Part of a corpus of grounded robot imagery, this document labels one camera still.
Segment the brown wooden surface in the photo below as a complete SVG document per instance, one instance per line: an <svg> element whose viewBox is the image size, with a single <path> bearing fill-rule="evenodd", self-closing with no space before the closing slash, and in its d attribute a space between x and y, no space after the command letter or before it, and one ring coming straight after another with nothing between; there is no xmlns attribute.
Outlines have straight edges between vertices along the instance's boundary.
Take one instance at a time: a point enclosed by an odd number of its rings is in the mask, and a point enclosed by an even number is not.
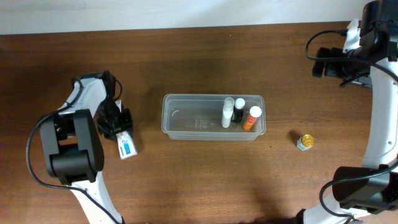
<svg viewBox="0 0 398 224"><path fill-rule="evenodd" d="M347 24L0 36L0 223L88 223L71 192L32 180L25 144L38 118L67 99L72 77L106 69L124 86L139 150L122 161L101 137L105 183L126 223L250 222L314 206L336 168L360 166L369 136L371 90L313 78L304 55L313 34ZM312 50L343 43L328 35ZM160 128L168 93L261 95L267 131L254 142L170 140ZM304 133L316 143L301 152L292 140ZM45 171L38 134L32 164L58 183Z"/></svg>

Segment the orange bottle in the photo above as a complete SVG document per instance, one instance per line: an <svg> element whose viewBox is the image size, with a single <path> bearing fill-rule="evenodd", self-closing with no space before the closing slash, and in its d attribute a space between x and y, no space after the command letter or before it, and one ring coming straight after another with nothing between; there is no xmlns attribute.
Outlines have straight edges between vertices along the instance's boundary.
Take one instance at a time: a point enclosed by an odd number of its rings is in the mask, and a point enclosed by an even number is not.
<svg viewBox="0 0 398 224"><path fill-rule="evenodd" d="M243 124L243 129L245 129L246 131L250 131L254 123L257 121L257 118L261 116L261 113L262 111L258 106L253 106L252 108L250 108L250 114L246 122Z"/></svg>

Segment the white bottle cap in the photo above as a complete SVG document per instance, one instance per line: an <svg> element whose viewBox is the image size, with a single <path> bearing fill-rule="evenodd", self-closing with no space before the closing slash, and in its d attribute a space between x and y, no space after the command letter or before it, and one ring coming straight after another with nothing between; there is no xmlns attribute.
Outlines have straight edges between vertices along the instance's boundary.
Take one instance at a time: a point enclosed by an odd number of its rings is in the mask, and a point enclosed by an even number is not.
<svg viewBox="0 0 398 224"><path fill-rule="evenodd" d="M262 113L262 111L261 111L260 107L258 107L258 106L253 106L252 108L250 108L250 115L251 115L253 118L258 118L258 117L260 117L260 116L261 116L261 113Z"/></svg>
<svg viewBox="0 0 398 224"><path fill-rule="evenodd" d="M234 110L234 99L232 99L231 97L228 97L227 99L224 100L223 111L230 112L233 110Z"/></svg>
<svg viewBox="0 0 398 224"><path fill-rule="evenodd" d="M244 99L242 99L242 98L238 98L238 99L236 99L235 100L235 107L236 107L236 109L242 109L243 107L244 107Z"/></svg>

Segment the small jar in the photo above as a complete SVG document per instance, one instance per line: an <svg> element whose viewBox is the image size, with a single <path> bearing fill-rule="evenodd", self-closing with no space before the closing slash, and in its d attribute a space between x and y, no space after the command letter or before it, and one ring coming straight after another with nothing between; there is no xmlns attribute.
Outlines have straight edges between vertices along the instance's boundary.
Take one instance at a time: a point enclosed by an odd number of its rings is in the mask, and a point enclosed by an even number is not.
<svg viewBox="0 0 398 224"><path fill-rule="evenodd" d="M313 146L313 137L309 134L302 136L299 140L297 140L297 147L301 149L301 151L306 151Z"/></svg>

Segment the yellow lid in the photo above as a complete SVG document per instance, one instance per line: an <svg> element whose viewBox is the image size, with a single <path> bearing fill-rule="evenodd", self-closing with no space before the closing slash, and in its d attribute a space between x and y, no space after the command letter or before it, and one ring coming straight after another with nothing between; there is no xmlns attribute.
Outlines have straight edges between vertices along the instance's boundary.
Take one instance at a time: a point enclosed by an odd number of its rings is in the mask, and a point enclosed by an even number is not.
<svg viewBox="0 0 398 224"><path fill-rule="evenodd" d="M305 147L312 147L313 146L313 137L309 134L306 134L303 137L301 137L301 143Z"/></svg>

